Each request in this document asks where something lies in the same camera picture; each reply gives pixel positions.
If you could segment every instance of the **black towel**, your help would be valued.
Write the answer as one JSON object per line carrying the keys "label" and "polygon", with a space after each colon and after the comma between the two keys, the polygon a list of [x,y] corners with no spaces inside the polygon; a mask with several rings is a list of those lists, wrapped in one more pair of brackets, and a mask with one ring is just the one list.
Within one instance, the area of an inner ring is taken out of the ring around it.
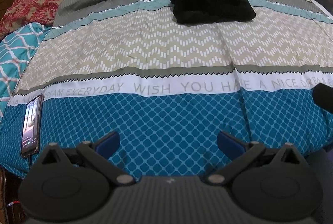
{"label": "black towel", "polygon": [[255,11],[248,0],[170,0],[180,24],[250,21]]}

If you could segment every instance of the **smartphone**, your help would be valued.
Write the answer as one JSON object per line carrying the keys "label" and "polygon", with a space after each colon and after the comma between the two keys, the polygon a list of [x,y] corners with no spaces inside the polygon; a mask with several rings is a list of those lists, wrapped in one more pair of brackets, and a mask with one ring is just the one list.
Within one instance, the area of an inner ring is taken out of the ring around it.
{"label": "smartphone", "polygon": [[44,95],[40,94],[27,103],[21,141],[21,156],[27,158],[39,152],[39,130]]}

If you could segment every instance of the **silver bolt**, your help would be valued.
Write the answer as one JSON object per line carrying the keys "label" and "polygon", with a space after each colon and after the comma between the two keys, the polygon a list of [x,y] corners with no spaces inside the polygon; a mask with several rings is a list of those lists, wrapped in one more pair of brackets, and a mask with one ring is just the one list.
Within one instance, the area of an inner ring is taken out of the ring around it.
{"label": "silver bolt", "polygon": [[212,184],[221,184],[225,180],[225,177],[219,174],[212,174],[208,177],[208,181]]}
{"label": "silver bolt", "polygon": [[120,184],[129,184],[133,182],[134,178],[128,174],[122,174],[117,177],[117,182]]}

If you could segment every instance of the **ribbed black surface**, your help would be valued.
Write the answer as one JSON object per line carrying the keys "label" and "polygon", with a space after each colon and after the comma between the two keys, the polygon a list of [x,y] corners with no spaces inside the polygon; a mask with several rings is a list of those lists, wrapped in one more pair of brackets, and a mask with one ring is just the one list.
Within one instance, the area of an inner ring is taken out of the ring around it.
{"label": "ribbed black surface", "polygon": [[[26,223],[41,222],[30,219]],[[243,212],[232,202],[224,188],[208,186],[197,176],[143,177],[134,186],[116,189],[98,212],[71,223],[274,224]],[[289,224],[316,222],[307,219]]]}

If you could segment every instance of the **bed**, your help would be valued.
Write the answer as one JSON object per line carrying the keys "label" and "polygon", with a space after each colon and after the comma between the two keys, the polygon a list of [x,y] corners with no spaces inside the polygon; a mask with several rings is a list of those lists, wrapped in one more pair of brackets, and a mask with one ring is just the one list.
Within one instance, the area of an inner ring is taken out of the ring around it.
{"label": "bed", "polygon": [[333,19],[310,0],[249,0],[251,22],[195,26],[175,22],[170,0],[25,1],[0,23],[0,164],[19,177],[25,104],[40,93],[41,148],[117,130],[110,161],[136,178],[227,164],[220,130],[305,156],[333,142],[311,97],[333,86]]}

